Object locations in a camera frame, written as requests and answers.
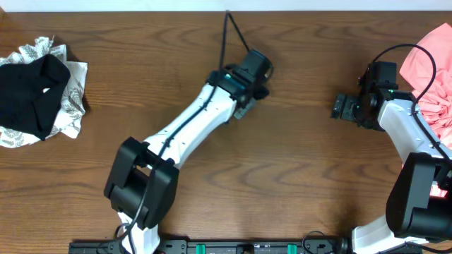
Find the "green connector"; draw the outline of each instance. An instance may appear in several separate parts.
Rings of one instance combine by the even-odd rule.
[[[196,254],[206,254],[206,246],[203,244],[197,244],[196,245]]]
[[[295,244],[288,244],[287,254],[297,254],[297,246]]]

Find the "wire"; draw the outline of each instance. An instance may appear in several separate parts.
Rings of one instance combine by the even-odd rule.
[[[419,103],[419,101],[421,100],[422,96],[424,96],[425,93],[433,85],[433,82],[434,82],[435,77],[436,77],[436,64],[435,64],[435,60],[433,59],[433,56],[430,54],[430,52],[428,52],[425,48],[423,48],[423,47],[421,47],[419,45],[416,45],[416,44],[410,44],[410,43],[399,44],[399,45],[396,45],[396,46],[392,46],[392,47],[384,50],[383,52],[381,52],[378,56],[375,57],[375,59],[372,61],[372,63],[374,63],[377,59],[379,59],[381,56],[383,56],[386,52],[389,52],[389,51],[391,51],[393,49],[397,49],[399,47],[414,47],[414,48],[420,49],[421,51],[423,51],[429,57],[430,61],[432,62],[432,66],[433,66],[432,78],[430,79],[429,84],[425,87],[425,89],[420,93],[420,95],[416,98],[416,100],[411,105],[411,115],[412,115],[412,117],[415,118],[415,121],[416,121],[417,125],[422,130],[422,132],[426,135],[426,137],[429,139],[429,141],[432,143],[433,147],[435,147],[438,150],[439,154],[441,154],[441,156],[446,160],[447,164],[450,167],[452,167],[451,159],[446,154],[446,152],[444,152],[442,150],[442,148],[439,146],[441,144],[441,142],[435,141],[435,139],[432,137],[432,135],[430,135],[429,131],[424,127],[424,125],[419,120],[419,117],[417,116],[417,114],[419,112],[416,111],[416,105]]]
[[[211,84],[213,86],[213,89],[210,92],[209,97],[207,98],[207,100],[204,102],[203,106],[200,107],[197,111],[195,111],[187,120],[185,120],[179,127],[177,127],[176,130],[174,130],[174,132],[171,133],[171,135],[168,136],[168,138],[165,140],[162,148],[160,149],[160,151],[158,153],[158,157],[159,158],[162,158],[163,153],[165,152],[167,147],[170,146],[171,141],[178,134],[178,132],[180,132],[180,130],[183,129],[183,127],[185,127],[191,120],[193,120],[199,113],[201,113],[207,107],[209,102],[212,100],[212,97],[215,94],[215,91],[217,90],[218,82],[220,81],[220,79],[222,77],[223,65],[224,65],[224,61],[225,61],[227,19],[228,18],[231,20],[232,24],[234,25],[234,28],[237,31],[237,34],[239,35],[240,40],[242,41],[243,45],[245,46],[246,51],[249,52],[248,44],[246,43],[245,39],[243,38],[243,35],[240,32],[239,27],[235,23],[234,18],[232,18],[232,15],[231,15],[231,13],[229,11],[226,11],[225,21],[223,23],[222,43],[221,43],[221,52],[220,52],[220,64],[218,66],[219,73],[218,73],[218,76],[217,76],[215,82],[213,84]],[[160,161],[158,161],[155,165],[153,165],[153,170],[157,171],[159,169],[159,167],[160,167]],[[143,196],[141,198],[140,204],[138,205],[138,209],[136,210],[135,217],[132,219],[132,222],[130,223],[130,225],[126,226],[126,231],[121,236],[119,236],[117,238],[118,241],[122,241],[127,236],[129,236],[129,243],[131,245],[132,254],[135,254],[135,247],[133,245],[133,241],[131,240],[132,239],[131,231],[132,231],[133,226],[135,226],[136,221],[138,220],[138,217],[139,217],[139,215],[141,213],[141,210],[143,209],[144,201],[145,201],[145,198],[146,198],[146,196],[148,194],[149,187],[150,187],[150,181],[147,182],[146,187],[145,187],[145,189],[143,191]]]
[[[306,247],[306,245],[305,245],[305,243],[306,243],[306,238],[307,238],[310,234],[314,234],[314,233],[318,233],[318,234],[320,234],[320,235],[322,235],[322,236],[326,236],[324,233],[322,233],[322,232],[319,231],[319,230],[313,230],[313,231],[310,231],[306,236],[303,237],[303,240],[302,240],[302,247],[303,247],[303,249],[304,249],[306,252],[308,252],[309,254],[313,254],[313,253],[312,253],[312,252]],[[330,240],[328,240],[328,239],[326,239],[326,240],[331,244],[331,247],[333,248],[333,252],[334,252],[334,244],[331,243]]]

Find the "white patterned fabric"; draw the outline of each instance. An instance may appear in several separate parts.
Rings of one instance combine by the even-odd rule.
[[[66,60],[66,45],[52,47],[53,40],[47,37],[39,37],[35,40],[35,46],[25,45],[19,47],[19,52],[13,52],[7,58],[0,58],[0,66],[4,64],[29,64],[46,55],[56,56],[71,72],[71,78],[61,98],[61,108],[56,116],[50,138],[58,132],[66,134],[70,138],[77,138],[81,130],[81,119],[85,114],[82,97],[85,91],[85,79],[88,72],[88,63],[79,63]],[[22,133],[0,126],[0,145],[9,148],[31,145],[39,138],[28,133]]]

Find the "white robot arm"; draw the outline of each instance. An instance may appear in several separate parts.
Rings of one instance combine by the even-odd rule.
[[[448,196],[430,197],[432,185],[449,189],[451,166],[441,153],[451,158],[452,151],[436,137],[418,105],[414,114],[419,123],[413,117],[415,98],[398,91],[394,63],[371,63],[359,85],[359,97],[336,97],[332,117],[387,132],[403,169],[389,196],[386,214],[353,230],[352,251],[385,253],[406,243],[437,243],[452,238],[452,202]]]
[[[220,124],[228,122],[233,115],[240,119],[256,100],[268,95],[263,84],[271,69],[271,63],[264,55],[251,50],[240,66],[227,66],[222,73],[212,72],[199,96],[168,126],[142,143],[129,138],[119,148],[104,194],[111,200],[112,208],[118,212],[123,224],[132,223],[139,203],[144,199],[143,209],[131,230],[137,254],[151,254],[158,247],[157,224],[174,201],[183,163]],[[220,81],[214,81],[218,75],[221,75]],[[205,108],[194,114],[203,105]],[[172,136],[187,119],[191,120]],[[171,137],[170,145],[158,156]],[[159,165],[157,170],[153,169],[156,164]],[[139,171],[137,166],[147,167],[150,176]],[[150,194],[144,196],[147,184]],[[132,253],[129,237],[130,234],[122,239],[122,246]]]

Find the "pink fabric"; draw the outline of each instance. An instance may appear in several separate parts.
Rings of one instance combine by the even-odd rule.
[[[452,149],[452,28],[444,23],[431,31],[418,45],[428,50],[436,62],[436,78],[421,98],[422,115],[441,141]],[[419,96],[432,78],[432,63],[419,49],[413,49],[400,69],[402,77]]]

